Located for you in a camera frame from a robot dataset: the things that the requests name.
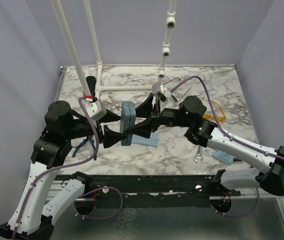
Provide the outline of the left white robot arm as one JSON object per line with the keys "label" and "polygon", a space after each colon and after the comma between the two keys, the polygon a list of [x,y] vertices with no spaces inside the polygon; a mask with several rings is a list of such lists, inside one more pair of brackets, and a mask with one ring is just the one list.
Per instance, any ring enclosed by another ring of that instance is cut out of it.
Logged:
{"label": "left white robot arm", "polygon": [[66,186],[50,201],[46,198],[64,161],[72,149],[71,141],[95,136],[100,144],[97,122],[106,116],[101,101],[84,96],[79,99],[80,115],[66,101],[53,102],[44,119],[46,127],[33,146],[30,171],[19,204],[8,222],[0,225],[0,237],[7,240],[48,240],[56,222],[78,197],[87,197],[92,189],[91,177],[76,172]]}

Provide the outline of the blue-grey glasses case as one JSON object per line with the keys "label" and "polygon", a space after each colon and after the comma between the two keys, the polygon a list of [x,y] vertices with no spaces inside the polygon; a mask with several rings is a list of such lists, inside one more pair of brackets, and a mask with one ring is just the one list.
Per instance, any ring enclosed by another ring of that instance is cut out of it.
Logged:
{"label": "blue-grey glasses case", "polygon": [[[132,101],[123,101],[121,107],[120,133],[135,125],[136,110]],[[133,134],[127,133],[127,137],[121,141],[122,146],[130,146]]]}

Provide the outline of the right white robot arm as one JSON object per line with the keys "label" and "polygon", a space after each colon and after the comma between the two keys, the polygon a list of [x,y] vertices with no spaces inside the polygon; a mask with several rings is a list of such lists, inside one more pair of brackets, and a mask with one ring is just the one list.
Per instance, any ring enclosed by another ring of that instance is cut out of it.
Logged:
{"label": "right white robot arm", "polygon": [[244,170],[218,171],[217,180],[211,183],[214,194],[222,196],[228,190],[261,188],[272,195],[284,196],[284,146],[267,147],[232,135],[205,119],[206,109],[197,96],[188,96],[178,109],[151,108],[144,121],[124,133],[149,138],[160,125],[187,128],[184,136],[191,143],[222,151],[251,166]]}

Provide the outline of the blue cleaning cloth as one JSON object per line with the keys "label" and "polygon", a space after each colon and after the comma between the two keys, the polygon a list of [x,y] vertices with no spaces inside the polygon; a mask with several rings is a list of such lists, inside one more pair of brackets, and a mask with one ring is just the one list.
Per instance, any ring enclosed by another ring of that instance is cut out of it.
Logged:
{"label": "blue cleaning cloth", "polygon": [[159,136],[157,133],[151,133],[149,138],[133,135],[131,142],[133,144],[138,144],[138,145],[157,147],[159,142]]}

